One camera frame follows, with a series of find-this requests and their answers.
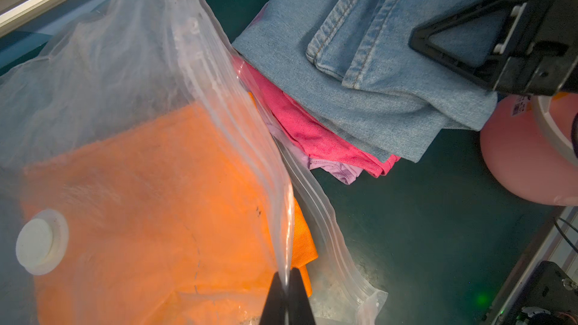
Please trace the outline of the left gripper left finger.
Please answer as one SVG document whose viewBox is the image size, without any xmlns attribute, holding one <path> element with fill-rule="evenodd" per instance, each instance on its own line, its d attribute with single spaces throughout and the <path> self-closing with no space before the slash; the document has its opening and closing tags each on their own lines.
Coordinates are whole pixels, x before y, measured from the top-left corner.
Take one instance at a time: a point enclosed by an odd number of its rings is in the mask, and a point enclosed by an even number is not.
<svg viewBox="0 0 578 325">
<path fill-rule="evenodd" d="M 259 325 L 284 325 L 287 317 L 286 295 L 278 272 L 272 277 Z"/>
</svg>

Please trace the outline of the light blue jeans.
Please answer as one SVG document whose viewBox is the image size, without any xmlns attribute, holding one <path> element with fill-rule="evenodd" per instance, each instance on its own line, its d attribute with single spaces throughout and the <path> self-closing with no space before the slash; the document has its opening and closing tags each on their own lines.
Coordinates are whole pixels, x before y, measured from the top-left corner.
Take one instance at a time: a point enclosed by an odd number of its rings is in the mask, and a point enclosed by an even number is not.
<svg viewBox="0 0 578 325">
<path fill-rule="evenodd" d="M 442 129 L 483 128 L 498 97 L 409 47 L 477 0 L 269 0 L 233 47 L 346 141 L 412 162 Z"/>
</svg>

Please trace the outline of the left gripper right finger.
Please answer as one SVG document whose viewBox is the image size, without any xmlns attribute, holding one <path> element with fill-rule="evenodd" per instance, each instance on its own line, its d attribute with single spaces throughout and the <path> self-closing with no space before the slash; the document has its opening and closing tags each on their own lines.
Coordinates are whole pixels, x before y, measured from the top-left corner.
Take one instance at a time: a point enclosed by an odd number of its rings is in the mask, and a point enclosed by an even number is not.
<svg viewBox="0 0 578 325">
<path fill-rule="evenodd" d="M 289 325 L 316 325 L 302 275 L 297 268 L 291 270 L 287 292 Z"/>
</svg>

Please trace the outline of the clear plastic vacuum bag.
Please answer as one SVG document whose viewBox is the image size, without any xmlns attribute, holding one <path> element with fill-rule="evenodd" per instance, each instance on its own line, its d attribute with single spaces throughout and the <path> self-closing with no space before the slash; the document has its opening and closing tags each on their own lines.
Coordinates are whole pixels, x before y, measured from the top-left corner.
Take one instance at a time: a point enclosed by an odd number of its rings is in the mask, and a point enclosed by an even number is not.
<svg viewBox="0 0 578 325">
<path fill-rule="evenodd" d="M 111 0 L 1 78 L 3 324 L 373 324 L 204 0 Z"/>
</svg>

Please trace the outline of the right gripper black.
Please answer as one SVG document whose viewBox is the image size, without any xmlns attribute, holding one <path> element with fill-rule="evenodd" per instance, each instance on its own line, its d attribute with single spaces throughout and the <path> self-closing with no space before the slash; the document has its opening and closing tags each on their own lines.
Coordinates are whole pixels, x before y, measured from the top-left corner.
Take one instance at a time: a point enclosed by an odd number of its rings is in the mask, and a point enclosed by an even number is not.
<svg viewBox="0 0 578 325">
<path fill-rule="evenodd" d="M 577 93 L 577 0 L 478 0 L 412 30 L 409 46 L 501 93 Z"/>
</svg>

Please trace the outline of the pink trousers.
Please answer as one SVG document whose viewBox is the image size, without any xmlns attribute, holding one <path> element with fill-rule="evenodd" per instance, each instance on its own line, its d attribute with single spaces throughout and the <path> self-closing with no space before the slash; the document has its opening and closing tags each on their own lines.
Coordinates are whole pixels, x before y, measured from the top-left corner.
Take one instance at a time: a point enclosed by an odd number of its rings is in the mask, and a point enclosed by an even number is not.
<svg viewBox="0 0 578 325">
<path fill-rule="evenodd" d="M 344 184 L 352 184 L 362 172 L 378 178 L 388 174 L 398 156 L 382 161 L 330 131 L 289 95 L 238 56 L 233 63 L 239 76 L 249 80 L 251 95 L 269 110 L 275 122 L 266 121 L 273 135 L 287 138 L 291 150 L 308 169 L 323 169 Z"/>
</svg>

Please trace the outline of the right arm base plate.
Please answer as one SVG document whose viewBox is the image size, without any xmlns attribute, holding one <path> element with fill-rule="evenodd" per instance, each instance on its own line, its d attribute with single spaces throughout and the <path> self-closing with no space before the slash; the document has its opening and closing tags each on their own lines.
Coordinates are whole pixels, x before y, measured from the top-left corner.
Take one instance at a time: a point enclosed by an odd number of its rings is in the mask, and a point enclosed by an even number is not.
<svg viewBox="0 0 578 325">
<path fill-rule="evenodd" d="M 556 263 L 543 261 L 501 323 L 576 324 L 576 278 L 568 276 Z"/>
</svg>

